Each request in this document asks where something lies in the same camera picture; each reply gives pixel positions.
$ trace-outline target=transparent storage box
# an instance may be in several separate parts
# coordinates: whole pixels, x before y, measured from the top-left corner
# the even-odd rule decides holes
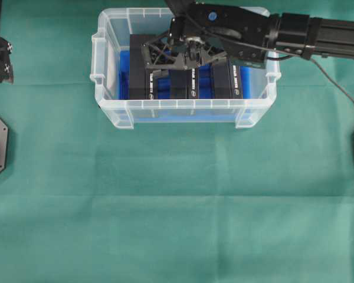
[[[264,8],[246,8],[269,15]],[[277,97],[276,82],[281,77],[279,63],[268,61],[265,70],[250,68],[250,99],[119,100],[120,52],[129,50],[130,34],[160,34],[173,17],[167,8],[106,9],[92,36],[90,79],[95,82],[95,98],[119,129],[133,129],[135,123],[232,122],[236,128],[254,126]],[[277,57],[270,52],[268,56]]]

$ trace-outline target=green cloth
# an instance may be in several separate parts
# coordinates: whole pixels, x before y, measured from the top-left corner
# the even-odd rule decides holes
[[[354,0],[222,3],[354,21]],[[294,58],[252,129],[115,129],[90,37],[100,11],[126,6],[164,4],[3,0],[15,84],[0,85],[0,283],[354,282],[351,102]],[[319,61],[354,95],[354,61]]]

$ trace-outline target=green tablecloth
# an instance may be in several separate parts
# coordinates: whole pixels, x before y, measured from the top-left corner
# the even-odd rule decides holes
[[[90,37],[105,8],[163,2],[3,2],[0,283],[354,282],[354,110],[313,64],[281,63],[253,129],[117,130]],[[354,20],[354,0],[223,3]],[[354,95],[354,61],[319,61]]]

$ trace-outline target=black cable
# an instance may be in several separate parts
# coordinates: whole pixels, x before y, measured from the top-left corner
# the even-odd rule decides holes
[[[266,59],[270,60],[270,61],[283,61],[283,60],[287,60],[292,58],[291,55],[287,55],[287,56],[283,56],[283,57],[279,57],[279,58],[274,58],[274,57],[266,57]]]
[[[344,95],[348,97],[348,99],[351,100],[351,102],[354,104],[354,98],[341,86],[339,85],[334,79],[330,77],[330,75],[324,70],[324,68],[315,60],[315,59],[310,59],[310,61],[315,64],[320,71],[324,74],[324,76],[332,83],[334,84]]]

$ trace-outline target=white label on black box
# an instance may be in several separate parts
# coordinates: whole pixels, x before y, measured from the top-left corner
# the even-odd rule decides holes
[[[234,81],[235,81],[235,88],[238,89],[238,83],[237,83],[237,67],[233,65],[234,69]]]
[[[153,73],[149,74],[149,99],[153,100]]]

